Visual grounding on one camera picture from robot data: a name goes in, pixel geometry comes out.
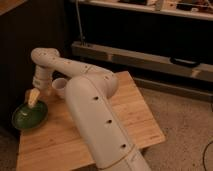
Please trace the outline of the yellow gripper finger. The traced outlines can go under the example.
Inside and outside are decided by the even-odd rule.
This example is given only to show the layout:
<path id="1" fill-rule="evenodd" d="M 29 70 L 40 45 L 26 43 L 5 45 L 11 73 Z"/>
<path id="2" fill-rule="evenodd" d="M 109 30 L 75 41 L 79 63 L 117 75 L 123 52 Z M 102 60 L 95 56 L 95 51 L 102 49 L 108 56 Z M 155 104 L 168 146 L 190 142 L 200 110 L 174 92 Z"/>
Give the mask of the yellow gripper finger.
<path id="1" fill-rule="evenodd" d="M 28 106 L 30 108 L 33 108 L 35 106 L 35 104 L 37 103 L 39 99 L 39 96 L 40 96 L 40 91 L 37 88 L 33 88 L 30 91 L 29 98 L 28 98 Z"/>

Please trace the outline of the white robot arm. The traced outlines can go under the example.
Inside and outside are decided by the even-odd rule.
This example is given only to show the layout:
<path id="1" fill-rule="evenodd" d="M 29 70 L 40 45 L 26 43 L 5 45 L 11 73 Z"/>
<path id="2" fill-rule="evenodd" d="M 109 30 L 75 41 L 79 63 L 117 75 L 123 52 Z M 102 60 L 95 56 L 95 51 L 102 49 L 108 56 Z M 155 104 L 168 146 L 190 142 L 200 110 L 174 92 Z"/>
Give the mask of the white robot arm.
<path id="1" fill-rule="evenodd" d="M 55 71 L 69 78 L 65 102 L 99 171 L 151 171 L 109 103 L 118 89 L 112 71 L 63 58 L 54 48 L 35 48 L 31 59 L 34 87 L 45 90 Z"/>

